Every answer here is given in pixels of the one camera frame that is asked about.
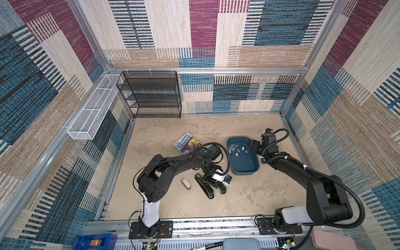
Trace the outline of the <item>teal plastic tray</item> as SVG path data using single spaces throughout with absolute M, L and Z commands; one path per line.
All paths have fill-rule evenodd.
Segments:
M 249 153 L 241 153 L 238 157 L 229 154 L 231 171 L 237 176 L 247 176 L 259 170 L 259 161 L 256 154 L 251 152 L 251 139 L 245 136 L 234 136 L 227 140 L 229 144 L 245 144 Z

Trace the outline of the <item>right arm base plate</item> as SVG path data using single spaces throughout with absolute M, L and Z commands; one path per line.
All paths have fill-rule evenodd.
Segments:
M 287 225 L 284 223 L 276 222 L 273 217 L 256 217 L 256 227 L 260 235 L 278 235 L 278 234 L 302 234 L 303 229 L 301 226 Z

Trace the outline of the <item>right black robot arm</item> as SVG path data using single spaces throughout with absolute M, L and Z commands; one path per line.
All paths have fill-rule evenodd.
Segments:
M 251 152 L 261 157 L 261 163 L 271 166 L 306 190 L 304 206 L 276 209 L 274 228 L 278 233 L 286 232 L 292 225 L 330 226 L 352 229 L 365 219 L 365 208 L 361 199 L 335 175 L 328 176 L 311 169 L 286 152 L 279 151 L 277 131 L 266 129 L 259 141 L 251 141 Z

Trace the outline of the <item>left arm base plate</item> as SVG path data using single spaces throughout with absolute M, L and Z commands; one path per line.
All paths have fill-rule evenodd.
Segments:
M 130 240 L 141 239 L 170 239 L 172 238 L 172 231 L 174 222 L 172 220 L 162 221 L 159 220 L 155 225 L 146 227 L 142 221 L 132 222 L 129 232 Z

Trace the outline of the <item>small white mini stapler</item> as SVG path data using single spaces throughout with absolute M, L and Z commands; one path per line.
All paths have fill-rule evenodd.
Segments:
M 189 183 L 189 181 L 186 178 L 181 179 L 181 182 L 187 190 L 191 189 L 191 184 Z

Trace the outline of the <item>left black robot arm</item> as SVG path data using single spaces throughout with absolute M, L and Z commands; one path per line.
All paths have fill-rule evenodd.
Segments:
M 195 180 L 208 199 L 214 198 L 214 190 L 225 195 L 226 176 L 231 167 L 228 150 L 220 143 L 209 142 L 194 145 L 192 151 L 176 157 L 158 154 L 134 176 L 132 184 L 142 197 L 142 211 L 136 223 L 128 223 L 130 239 L 154 238 L 164 230 L 159 216 L 160 200 L 167 194 L 175 176 L 188 170 L 201 170 Z

